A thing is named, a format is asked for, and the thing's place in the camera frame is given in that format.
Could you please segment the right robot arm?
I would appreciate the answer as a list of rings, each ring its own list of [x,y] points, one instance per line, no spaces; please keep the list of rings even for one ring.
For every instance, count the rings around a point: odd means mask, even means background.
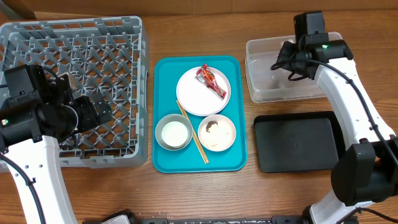
[[[284,42],[271,70],[315,80],[339,122],[345,152],[331,172],[332,189],[299,223],[346,223],[397,195],[397,136],[375,109],[348,44],[330,40],[321,11],[294,17],[295,42]]]

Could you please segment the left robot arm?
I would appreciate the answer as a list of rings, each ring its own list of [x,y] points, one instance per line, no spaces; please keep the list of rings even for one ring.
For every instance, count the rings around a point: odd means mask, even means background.
[[[27,223],[76,223],[60,168],[60,144],[111,121],[103,96],[75,98],[69,75],[40,65],[4,72],[9,90],[1,106],[1,160],[16,184]]]

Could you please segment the grey bowl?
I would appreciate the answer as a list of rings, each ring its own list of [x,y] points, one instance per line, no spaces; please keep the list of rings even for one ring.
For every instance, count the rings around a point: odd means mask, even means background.
[[[164,126],[165,126],[167,123],[172,122],[172,121],[181,122],[181,123],[183,123],[183,124],[186,126],[186,128],[188,129],[188,138],[187,138],[187,140],[185,141],[185,144],[184,144],[182,147],[180,147],[180,148],[173,148],[173,147],[170,147],[170,146],[168,146],[168,145],[163,141],[163,139],[162,139],[162,130],[163,130]],[[192,127],[192,125],[189,123],[189,121],[188,121],[188,119],[187,119],[186,117],[184,117],[183,115],[180,115],[180,114],[169,114],[169,115],[167,115],[167,116],[164,116],[164,117],[157,123],[157,125],[156,125],[156,127],[155,127],[155,139],[156,139],[156,141],[158,142],[158,144],[159,144],[162,148],[164,148],[164,149],[166,149],[166,150],[169,150],[169,151],[177,151],[177,150],[183,149],[185,146],[187,146],[187,145],[190,143],[190,141],[192,140],[192,137],[193,137],[193,127]]]

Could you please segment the small pink bowl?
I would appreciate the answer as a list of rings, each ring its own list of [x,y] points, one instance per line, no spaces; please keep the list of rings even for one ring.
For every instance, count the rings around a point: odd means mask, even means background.
[[[198,138],[201,144],[213,152],[229,149],[236,139],[236,128],[233,122],[221,114],[207,116],[198,127]]]

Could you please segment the red snack wrapper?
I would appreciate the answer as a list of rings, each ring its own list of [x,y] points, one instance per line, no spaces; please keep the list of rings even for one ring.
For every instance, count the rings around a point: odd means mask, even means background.
[[[222,89],[216,81],[216,78],[207,64],[203,64],[196,72],[195,78],[207,89],[211,90],[218,98],[223,100],[226,96],[226,91]]]

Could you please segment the white paper cup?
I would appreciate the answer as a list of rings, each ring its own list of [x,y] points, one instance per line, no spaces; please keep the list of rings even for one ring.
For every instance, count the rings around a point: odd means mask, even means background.
[[[188,129],[178,121],[167,123],[162,130],[162,139],[170,147],[180,148],[188,138]]]

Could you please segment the white rice pile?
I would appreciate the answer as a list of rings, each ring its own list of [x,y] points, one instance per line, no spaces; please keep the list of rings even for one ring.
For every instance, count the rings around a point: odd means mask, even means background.
[[[206,132],[206,125],[200,131],[200,138],[203,145],[211,151],[223,151],[233,138],[231,126],[224,121],[217,121],[209,132]]]

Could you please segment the wooden chopsticks pair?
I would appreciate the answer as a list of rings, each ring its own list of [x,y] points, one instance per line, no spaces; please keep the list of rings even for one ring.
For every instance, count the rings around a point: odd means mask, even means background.
[[[177,102],[177,105],[178,105],[178,107],[179,107],[179,109],[180,109],[181,114],[182,114],[184,117],[186,117],[186,118],[188,119],[189,123],[192,125],[192,122],[190,121],[190,118],[188,117],[187,112],[183,109],[183,107],[181,106],[181,104],[180,104],[180,102],[179,102],[178,100],[176,100],[176,102]],[[201,143],[200,143],[200,141],[199,141],[199,139],[198,139],[198,136],[197,136],[197,134],[196,134],[196,131],[195,131],[194,129],[193,129],[193,140],[194,140],[194,142],[195,142],[195,144],[196,144],[196,146],[197,146],[197,149],[198,149],[198,151],[199,151],[199,153],[200,153],[200,155],[201,155],[201,157],[202,157],[202,159],[203,159],[203,162],[204,162],[205,164],[208,164],[208,163],[209,163],[209,160],[208,160],[208,158],[207,158],[207,155],[205,154],[205,151],[204,151],[204,149],[203,149],[203,146],[201,145]]]

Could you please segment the brown food scrap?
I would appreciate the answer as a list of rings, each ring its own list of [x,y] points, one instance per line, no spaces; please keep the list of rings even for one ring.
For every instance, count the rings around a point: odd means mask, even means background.
[[[209,132],[209,129],[213,126],[213,125],[218,125],[217,121],[209,121],[206,125],[206,132]]]

